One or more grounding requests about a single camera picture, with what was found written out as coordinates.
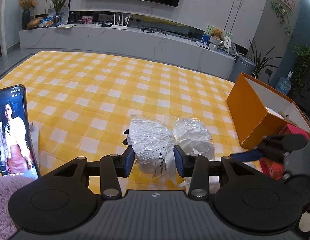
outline gray trash can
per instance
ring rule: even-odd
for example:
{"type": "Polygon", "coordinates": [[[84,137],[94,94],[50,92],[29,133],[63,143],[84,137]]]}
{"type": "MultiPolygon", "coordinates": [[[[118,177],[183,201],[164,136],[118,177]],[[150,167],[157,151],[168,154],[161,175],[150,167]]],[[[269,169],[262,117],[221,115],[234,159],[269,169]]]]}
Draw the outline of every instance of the gray trash can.
{"type": "Polygon", "coordinates": [[[233,71],[230,75],[230,77],[228,78],[229,81],[232,82],[236,82],[239,74],[241,72],[247,74],[247,75],[251,75],[255,69],[256,65],[253,61],[251,61],[250,59],[243,57],[242,55],[240,55],[238,57],[238,60],[233,68],[233,71]]]}

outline smartphone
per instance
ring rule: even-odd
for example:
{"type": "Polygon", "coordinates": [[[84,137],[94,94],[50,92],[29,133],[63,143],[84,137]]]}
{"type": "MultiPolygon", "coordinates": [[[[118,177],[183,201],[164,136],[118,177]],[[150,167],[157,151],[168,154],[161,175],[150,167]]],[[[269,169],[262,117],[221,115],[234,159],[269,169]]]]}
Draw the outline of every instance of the smartphone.
{"type": "Polygon", "coordinates": [[[23,85],[0,90],[0,172],[2,176],[40,177],[31,143],[23,85]]]}

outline woman on phone screen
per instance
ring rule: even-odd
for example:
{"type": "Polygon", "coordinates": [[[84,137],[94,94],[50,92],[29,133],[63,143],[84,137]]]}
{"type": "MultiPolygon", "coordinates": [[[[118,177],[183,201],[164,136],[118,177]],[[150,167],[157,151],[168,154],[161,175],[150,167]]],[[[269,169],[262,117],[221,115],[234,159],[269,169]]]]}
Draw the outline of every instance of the woman on phone screen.
{"type": "Polygon", "coordinates": [[[25,124],[20,117],[16,117],[13,103],[7,100],[1,112],[0,153],[1,162],[6,165],[10,174],[22,173],[32,168],[25,136],[25,124]]]}

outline purple fur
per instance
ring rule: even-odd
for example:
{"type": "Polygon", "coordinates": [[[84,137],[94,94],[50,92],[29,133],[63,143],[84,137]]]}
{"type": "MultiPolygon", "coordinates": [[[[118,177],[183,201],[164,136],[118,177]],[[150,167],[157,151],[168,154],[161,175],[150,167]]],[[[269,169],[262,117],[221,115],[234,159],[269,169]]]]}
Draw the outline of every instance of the purple fur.
{"type": "Polygon", "coordinates": [[[8,214],[9,198],[16,190],[32,181],[32,178],[24,176],[0,177],[0,240],[7,240],[17,231],[8,214]]]}

